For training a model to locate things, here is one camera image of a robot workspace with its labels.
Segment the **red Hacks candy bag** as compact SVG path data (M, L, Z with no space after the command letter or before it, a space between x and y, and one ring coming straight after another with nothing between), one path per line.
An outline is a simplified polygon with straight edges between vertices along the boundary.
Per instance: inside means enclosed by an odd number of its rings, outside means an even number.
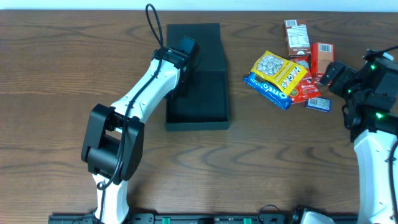
M312 74L310 72L309 56L292 58L290 61L303 66L307 70L305 76L290 93L290 98L292 99L293 104L321 96L320 90L313 81Z

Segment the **dark green box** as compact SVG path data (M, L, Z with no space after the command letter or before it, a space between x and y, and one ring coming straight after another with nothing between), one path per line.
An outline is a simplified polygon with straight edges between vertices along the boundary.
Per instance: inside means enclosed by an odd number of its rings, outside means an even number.
M228 69L220 25L169 24L167 46L190 37L200 48L183 96L167 100L167 131L225 130L229 128Z

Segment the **yellow Hacks candy bag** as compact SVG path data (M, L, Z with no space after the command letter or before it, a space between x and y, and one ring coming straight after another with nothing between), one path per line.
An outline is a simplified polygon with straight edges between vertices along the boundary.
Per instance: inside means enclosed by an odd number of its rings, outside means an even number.
M286 95L291 94L307 74L304 66L266 51L254 64L250 72L276 86Z

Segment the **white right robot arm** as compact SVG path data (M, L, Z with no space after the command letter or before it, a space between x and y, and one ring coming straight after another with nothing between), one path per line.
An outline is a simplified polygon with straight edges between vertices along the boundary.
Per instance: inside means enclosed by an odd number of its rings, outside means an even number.
M343 121L359 167L358 223L397 223L397 62L390 52L368 49L355 70L336 60L320 83L344 99Z

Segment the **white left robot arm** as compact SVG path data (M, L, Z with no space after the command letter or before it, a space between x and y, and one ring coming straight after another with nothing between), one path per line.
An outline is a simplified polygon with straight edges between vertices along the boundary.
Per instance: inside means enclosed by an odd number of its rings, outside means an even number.
M185 94L199 51L197 41L187 36L176 48L155 50L148 70L127 94L91 110L81 159L97 188L93 223L126 221L127 182L142 158L145 123L164 98Z

